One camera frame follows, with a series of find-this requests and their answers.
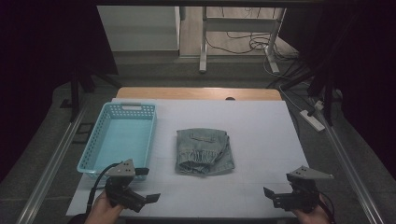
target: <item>human hand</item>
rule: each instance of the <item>human hand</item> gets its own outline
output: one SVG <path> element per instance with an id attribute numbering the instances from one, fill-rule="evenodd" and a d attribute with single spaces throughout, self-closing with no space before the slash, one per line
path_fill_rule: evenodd
<path id="1" fill-rule="evenodd" d="M 120 204 L 112 207 L 106 192 L 103 191 L 95 200 L 85 224 L 113 224 L 123 209 L 124 207 Z"/>
<path id="2" fill-rule="evenodd" d="M 300 209 L 295 209 L 291 212 L 297 216 L 301 224 L 330 224 L 330 220 L 327 217 L 326 212 L 319 205 L 317 205 L 317 207 L 308 214 Z"/>

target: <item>light blue plastic basket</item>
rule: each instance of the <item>light blue plastic basket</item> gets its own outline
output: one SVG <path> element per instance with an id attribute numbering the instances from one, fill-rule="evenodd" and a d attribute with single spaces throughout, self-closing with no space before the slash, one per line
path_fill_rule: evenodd
<path id="1" fill-rule="evenodd" d="M 108 165 L 128 159 L 133 159 L 135 168 L 149 167 L 156 120 L 154 104 L 104 104 L 78 171 L 96 178 Z"/>

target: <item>power strip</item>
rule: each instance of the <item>power strip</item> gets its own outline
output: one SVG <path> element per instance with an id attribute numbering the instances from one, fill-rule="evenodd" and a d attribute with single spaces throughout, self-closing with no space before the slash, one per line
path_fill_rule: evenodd
<path id="1" fill-rule="evenodd" d="M 314 116 L 309 117 L 308 111 L 303 110 L 300 112 L 300 115 L 315 129 L 317 132 L 321 132 L 324 130 L 323 124 L 321 124 Z"/>

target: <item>white table surface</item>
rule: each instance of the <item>white table surface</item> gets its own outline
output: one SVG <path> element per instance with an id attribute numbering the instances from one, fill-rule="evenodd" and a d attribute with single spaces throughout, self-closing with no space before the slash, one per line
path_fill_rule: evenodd
<path id="1" fill-rule="evenodd" d="M 293 217 L 274 208 L 262 187 L 290 193 L 286 178 L 300 166 L 308 166 L 284 101 L 125 100 L 154 103 L 157 128 L 144 181 L 131 188 L 146 196 L 161 193 L 158 202 L 122 217 Z M 213 128 L 230 136 L 235 168 L 226 175 L 181 175 L 175 171 L 177 130 Z M 83 175 L 67 211 L 84 213 L 94 180 Z"/>

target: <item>basket handle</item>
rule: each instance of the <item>basket handle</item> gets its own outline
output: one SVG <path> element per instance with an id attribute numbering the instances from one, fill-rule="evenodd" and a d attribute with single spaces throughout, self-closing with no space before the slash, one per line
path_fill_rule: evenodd
<path id="1" fill-rule="evenodd" d="M 140 104 L 140 103 L 122 103 L 121 108 L 123 110 L 142 110 L 142 104 Z"/>

